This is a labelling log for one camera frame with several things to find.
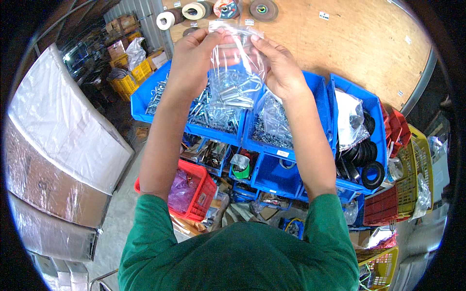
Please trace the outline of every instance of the wooden board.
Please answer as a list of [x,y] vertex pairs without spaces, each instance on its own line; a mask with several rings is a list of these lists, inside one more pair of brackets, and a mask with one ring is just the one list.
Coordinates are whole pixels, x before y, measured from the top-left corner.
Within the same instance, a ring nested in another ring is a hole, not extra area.
[[[162,2],[173,8],[173,1]],[[191,2],[181,0],[182,6]],[[327,80],[330,73],[340,75],[398,110],[406,103],[425,68],[431,44],[403,10],[386,0],[275,2],[278,18],[271,23],[255,21],[254,28],[286,46],[301,69]],[[241,17],[229,21],[244,24],[245,19],[252,19],[249,3],[244,0]],[[319,18],[320,11],[329,14],[329,20]],[[198,20],[198,27],[207,27],[214,19],[212,14]],[[170,28],[173,42],[191,22]]]

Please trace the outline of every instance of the person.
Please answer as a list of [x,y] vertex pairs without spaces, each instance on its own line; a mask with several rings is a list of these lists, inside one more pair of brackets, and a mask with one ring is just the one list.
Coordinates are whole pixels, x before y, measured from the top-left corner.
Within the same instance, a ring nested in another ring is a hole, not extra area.
[[303,240],[265,223],[237,222],[177,243],[167,207],[191,102],[207,84],[224,29],[199,29],[175,46],[170,78],[139,173],[121,290],[357,290],[359,267],[339,198],[332,151],[314,97],[291,53],[252,37],[271,63],[266,84],[283,100],[296,164],[309,197]]

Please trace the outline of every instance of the white buffing cloth roll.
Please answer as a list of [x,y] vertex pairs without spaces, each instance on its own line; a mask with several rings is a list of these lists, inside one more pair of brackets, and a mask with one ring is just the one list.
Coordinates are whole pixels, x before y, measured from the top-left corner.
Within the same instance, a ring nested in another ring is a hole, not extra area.
[[157,15],[157,27],[161,30],[167,30],[175,24],[175,16],[171,12],[162,12]]
[[[190,9],[196,10],[197,12],[196,15],[189,14],[188,11]],[[186,4],[183,7],[183,16],[190,20],[199,20],[203,18],[205,14],[206,14],[206,8],[202,4],[197,3],[197,2]]]

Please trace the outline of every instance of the purple plastic bag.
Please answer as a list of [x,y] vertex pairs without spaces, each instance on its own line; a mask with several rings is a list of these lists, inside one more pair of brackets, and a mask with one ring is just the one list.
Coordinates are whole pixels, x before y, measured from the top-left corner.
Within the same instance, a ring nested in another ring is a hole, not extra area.
[[188,182],[186,172],[178,169],[168,194],[168,206],[177,212],[186,213],[198,185],[194,179]]

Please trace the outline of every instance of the clamp label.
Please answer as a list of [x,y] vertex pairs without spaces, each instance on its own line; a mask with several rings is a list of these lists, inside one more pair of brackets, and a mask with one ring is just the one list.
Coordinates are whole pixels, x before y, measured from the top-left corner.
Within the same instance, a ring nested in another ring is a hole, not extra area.
[[277,155],[284,156],[285,158],[287,158],[290,155],[290,153],[287,153],[287,152],[282,151],[282,150],[278,150]]
[[319,12],[319,18],[322,18],[322,19],[325,19],[325,20],[329,20],[329,17],[330,17],[330,14],[327,14],[325,12]]

